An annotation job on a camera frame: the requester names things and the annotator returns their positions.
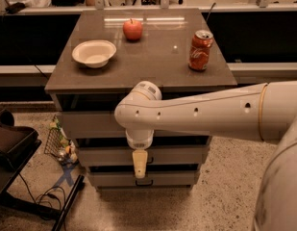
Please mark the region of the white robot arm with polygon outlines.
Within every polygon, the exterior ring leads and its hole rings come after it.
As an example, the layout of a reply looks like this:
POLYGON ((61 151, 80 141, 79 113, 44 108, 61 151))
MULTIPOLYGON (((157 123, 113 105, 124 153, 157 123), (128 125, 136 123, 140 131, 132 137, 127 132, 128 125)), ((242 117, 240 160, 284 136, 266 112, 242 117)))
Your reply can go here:
POLYGON ((134 150, 148 148, 156 130, 276 143, 252 231, 297 231, 297 81, 168 100, 143 81, 116 106, 114 116, 134 150))

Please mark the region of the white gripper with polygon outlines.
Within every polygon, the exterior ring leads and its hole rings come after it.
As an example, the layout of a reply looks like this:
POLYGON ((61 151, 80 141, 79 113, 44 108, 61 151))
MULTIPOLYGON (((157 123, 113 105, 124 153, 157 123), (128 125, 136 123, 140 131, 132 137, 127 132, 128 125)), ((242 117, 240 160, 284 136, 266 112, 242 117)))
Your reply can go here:
POLYGON ((132 154, 135 176, 137 179, 142 179, 145 177, 148 159, 148 153, 144 149, 151 146, 154 131, 127 129, 125 134, 128 145, 135 150, 132 154))

